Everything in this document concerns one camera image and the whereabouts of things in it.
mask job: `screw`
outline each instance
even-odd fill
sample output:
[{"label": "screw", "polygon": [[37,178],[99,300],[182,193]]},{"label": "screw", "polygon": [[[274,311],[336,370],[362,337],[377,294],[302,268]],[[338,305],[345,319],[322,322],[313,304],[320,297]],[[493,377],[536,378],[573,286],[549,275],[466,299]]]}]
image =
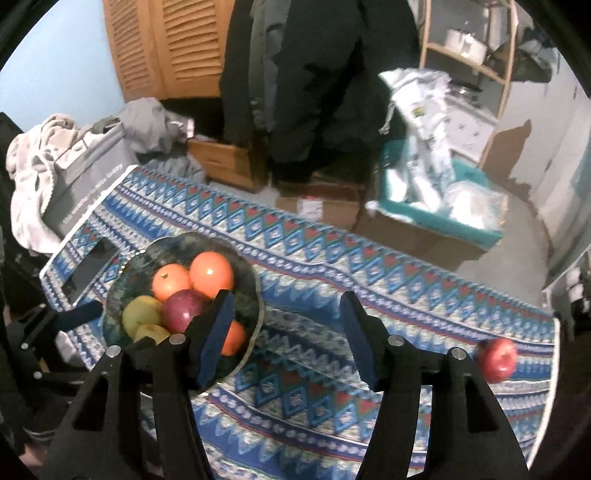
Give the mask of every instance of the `screw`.
[{"label": "screw", "polygon": [[185,337],[182,333],[173,333],[170,337],[168,337],[168,341],[172,345],[180,345],[181,343],[184,343],[186,339],[187,337]]},{"label": "screw", "polygon": [[467,357],[467,353],[463,348],[456,346],[452,348],[452,357],[456,360],[464,360]]},{"label": "screw", "polygon": [[390,335],[388,337],[388,343],[392,346],[403,346],[404,338],[402,338],[400,335]]},{"label": "screw", "polygon": [[111,345],[106,351],[107,356],[110,358],[115,358],[120,353],[121,347],[119,345]]}]

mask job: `orange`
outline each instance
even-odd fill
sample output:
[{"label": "orange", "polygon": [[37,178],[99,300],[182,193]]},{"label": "orange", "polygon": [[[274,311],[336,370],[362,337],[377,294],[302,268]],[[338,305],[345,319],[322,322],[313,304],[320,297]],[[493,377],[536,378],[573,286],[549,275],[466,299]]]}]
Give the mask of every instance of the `orange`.
[{"label": "orange", "polygon": [[178,263],[163,266],[152,279],[152,292],[160,301],[166,301],[173,293],[187,288],[191,288],[189,272]]},{"label": "orange", "polygon": [[220,290],[234,288],[234,272],[226,257],[217,252],[203,252],[193,258],[189,267],[193,288],[210,299]]},{"label": "orange", "polygon": [[238,350],[240,350],[242,345],[244,345],[244,342],[246,342],[246,330],[241,323],[238,323],[236,320],[232,320],[230,329],[228,330],[228,335],[226,335],[226,340],[223,343],[222,355],[236,355]]}]

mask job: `yellow-green fruit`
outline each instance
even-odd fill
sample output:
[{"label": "yellow-green fruit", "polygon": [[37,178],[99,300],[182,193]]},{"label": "yellow-green fruit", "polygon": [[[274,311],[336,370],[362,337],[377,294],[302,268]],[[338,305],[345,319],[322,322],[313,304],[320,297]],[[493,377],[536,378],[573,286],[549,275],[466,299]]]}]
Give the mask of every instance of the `yellow-green fruit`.
[{"label": "yellow-green fruit", "polygon": [[160,325],[161,310],[162,303],[147,295],[130,301],[121,314],[121,323],[127,335],[135,338],[141,325]]},{"label": "yellow-green fruit", "polygon": [[134,342],[141,340],[144,337],[154,339],[156,344],[165,341],[170,336],[170,332],[160,325],[140,325],[138,333],[135,334]]}]

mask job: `light blue wall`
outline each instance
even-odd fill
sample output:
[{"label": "light blue wall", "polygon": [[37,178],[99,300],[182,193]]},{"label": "light blue wall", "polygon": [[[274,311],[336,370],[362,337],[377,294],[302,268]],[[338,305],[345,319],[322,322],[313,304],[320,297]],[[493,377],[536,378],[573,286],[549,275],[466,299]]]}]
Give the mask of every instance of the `light blue wall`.
[{"label": "light blue wall", "polygon": [[54,113],[92,124],[124,104],[102,0],[59,0],[0,72],[0,111],[24,131]]}]

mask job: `tablecloth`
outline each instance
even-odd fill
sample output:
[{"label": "tablecloth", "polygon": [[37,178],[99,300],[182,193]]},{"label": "tablecloth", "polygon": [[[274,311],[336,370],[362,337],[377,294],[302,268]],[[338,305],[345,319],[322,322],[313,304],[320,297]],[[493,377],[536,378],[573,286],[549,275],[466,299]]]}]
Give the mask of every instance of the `tablecloth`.
[{"label": "tablecloth", "polygon": [[[254,266],[265,302],[264,324],[246,365],[193,400],[218,477],[353,480],[381,395],[360,380],[337,321],[345,290],[354,290],[391,333],[422,349],[446,352],[457,345],[473,353],[482,340],[511,338],[518,368],[509,381],[491,387],[531,463],[556,388],[558,326],[552,317],[349,232],[136,168],[42,272],[49,302],[57,310],[71,308],[61,285],[101,238],[119,253],[83,301],[104,300],[138,250],[187,230],[231,242]],[[105,347],[100,319],[69,336],[92,367]],[[409,473],[424,465],[430,406],[431,391],[424,387]],[[145,427],[154,426],[148,419]]]}]

